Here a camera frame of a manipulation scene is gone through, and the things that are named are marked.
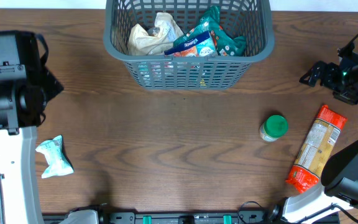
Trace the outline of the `green lid jar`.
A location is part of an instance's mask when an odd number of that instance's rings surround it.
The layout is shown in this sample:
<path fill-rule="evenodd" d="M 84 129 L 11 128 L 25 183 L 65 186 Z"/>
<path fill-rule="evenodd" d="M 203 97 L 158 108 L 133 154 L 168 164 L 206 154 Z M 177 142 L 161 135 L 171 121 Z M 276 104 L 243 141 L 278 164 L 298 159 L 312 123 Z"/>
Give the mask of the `green lid jar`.
<path fill-rule="evenodd" d="M 281 115 L 272 115 L 259 128 L 260 137 L 267 142 L 274 142 L 288 131 L 288 121 Z"/>

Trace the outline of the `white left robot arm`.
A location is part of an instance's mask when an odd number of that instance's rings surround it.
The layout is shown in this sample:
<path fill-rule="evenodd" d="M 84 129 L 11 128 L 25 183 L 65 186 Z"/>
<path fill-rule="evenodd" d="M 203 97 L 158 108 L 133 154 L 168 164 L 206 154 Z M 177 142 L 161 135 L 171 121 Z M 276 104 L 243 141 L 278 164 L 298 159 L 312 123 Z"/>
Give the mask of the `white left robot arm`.
<path fill-rule="evenodd" d="M 43 223 L 35 174 L 37 127 L 62 84 L 47 68 L 40 34 L 0 31 L 0 223 Z"/>

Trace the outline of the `beige Pantree snack bag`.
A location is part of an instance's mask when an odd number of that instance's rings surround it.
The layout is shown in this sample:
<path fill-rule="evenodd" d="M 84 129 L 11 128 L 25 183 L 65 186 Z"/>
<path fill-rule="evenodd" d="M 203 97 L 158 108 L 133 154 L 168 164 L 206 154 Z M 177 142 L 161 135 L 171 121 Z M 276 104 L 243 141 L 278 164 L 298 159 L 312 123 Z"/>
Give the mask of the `beige Pantree snack bag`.
<path fill-rule="evenodd" d="M 183 35 L 173 17 L 166 12 L 158 12 L 154 26 L 145 30 L 140 24 L 132 29 L 127 43 L 129 55 L 163 55 L 173 47 L 173 42 Z"/>

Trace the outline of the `Kleenex tissue multipack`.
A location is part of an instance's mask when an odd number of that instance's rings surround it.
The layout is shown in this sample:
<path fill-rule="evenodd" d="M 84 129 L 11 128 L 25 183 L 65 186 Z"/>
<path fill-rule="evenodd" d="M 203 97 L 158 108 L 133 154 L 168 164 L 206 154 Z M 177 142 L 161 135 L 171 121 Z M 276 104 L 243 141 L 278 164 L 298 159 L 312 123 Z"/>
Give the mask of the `Kleenex tissue multipack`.
<path fill-rule="evenodd" d="M 174 57 L 206 57 L 217 54 L 213 38 L 208 31 L 164 51 L 164 55 Z"/>

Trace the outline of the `light teal small packet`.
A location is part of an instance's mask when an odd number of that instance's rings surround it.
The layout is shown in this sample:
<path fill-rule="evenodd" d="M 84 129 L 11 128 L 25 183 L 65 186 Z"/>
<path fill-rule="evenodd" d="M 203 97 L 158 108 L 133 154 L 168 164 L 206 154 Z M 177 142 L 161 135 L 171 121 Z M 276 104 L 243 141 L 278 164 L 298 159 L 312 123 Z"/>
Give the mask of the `light teal small packet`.
<path fill-rule="evenodd" d="M 41 178 L 47 179 L 74 173 L 74 168 L 63 153 L 62 135 L 42 142 L 36 147 L 35 151 L 43 154 L 48 164 L 48 167 L 44 170 Z"/>

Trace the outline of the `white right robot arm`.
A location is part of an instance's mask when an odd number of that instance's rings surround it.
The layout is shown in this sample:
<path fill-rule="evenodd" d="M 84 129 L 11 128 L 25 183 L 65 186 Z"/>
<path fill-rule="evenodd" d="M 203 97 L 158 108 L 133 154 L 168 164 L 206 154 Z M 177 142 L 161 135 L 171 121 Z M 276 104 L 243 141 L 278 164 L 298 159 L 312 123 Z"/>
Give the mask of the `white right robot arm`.
<path fill-rule="evenodd" d="M 333 91 L 333 96 L 350 105 L 358 104 L 358 54 L 350 41 L 338 50 L 340 64 L 317 62 L 300 78 Z M 306 192 L 283 199 L 269 215 L 270 223 L 313 223 L 336 211 L 345 214 L 358 208 L 358 140 L 331 156 L 322 176 Z"/>

